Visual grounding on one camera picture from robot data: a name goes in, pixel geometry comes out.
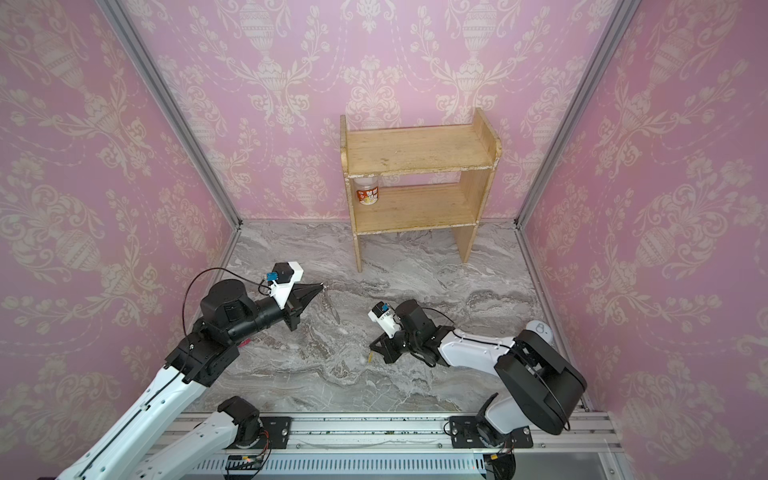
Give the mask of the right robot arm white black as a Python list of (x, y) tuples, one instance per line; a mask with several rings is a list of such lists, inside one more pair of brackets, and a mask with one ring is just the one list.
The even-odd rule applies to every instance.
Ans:
[(430, 368), (472, 369), (498, 378), (504, 393), (491, 395), (463, 431), (454, 420), (452, 437), (469, 447), (511, 448), (514, 434), (532, 426), (551, 435), (571, 429), (570, 417), (588, 384), (554, 347), (549, 325), (534, 320), (514, 337), (474, 335), (454, 324), (437, 325), (431, 309), (415, 300), (393, 308), (375, 304), (368, 318), (382, 334), (370, 343), (387, 364), (408, 354)]

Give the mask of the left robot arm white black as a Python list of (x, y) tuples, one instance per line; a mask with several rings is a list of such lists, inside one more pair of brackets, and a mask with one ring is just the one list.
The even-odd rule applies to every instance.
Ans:
[(251, 299), (239, 279), (215, 283), (201, 300), (202, 315), (166, 357), (163, 367), (125, 414), (60, 479), (126, 479), (167, 427), (211, 387), (249, 337), (283, 322), (294, 331), (321, 283), (287, 282), (277, 297)]

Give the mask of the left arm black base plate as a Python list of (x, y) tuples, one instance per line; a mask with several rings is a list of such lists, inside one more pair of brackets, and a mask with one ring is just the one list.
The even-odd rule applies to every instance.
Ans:
[(246, 420), (238, 427), (234, 445), (240, 449), (285, 450), (290, 439), (293, 418), (266, 416)]

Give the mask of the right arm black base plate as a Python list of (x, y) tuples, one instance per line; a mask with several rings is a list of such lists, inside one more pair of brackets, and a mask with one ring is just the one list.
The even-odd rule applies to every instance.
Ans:
[(479, 421), (475, 416), (451, 416), (448, 419), (446, 432), (454, 449), (514, 450), (530, 449), (534, 446), (528, 427), (501, 434), (487, 422)]

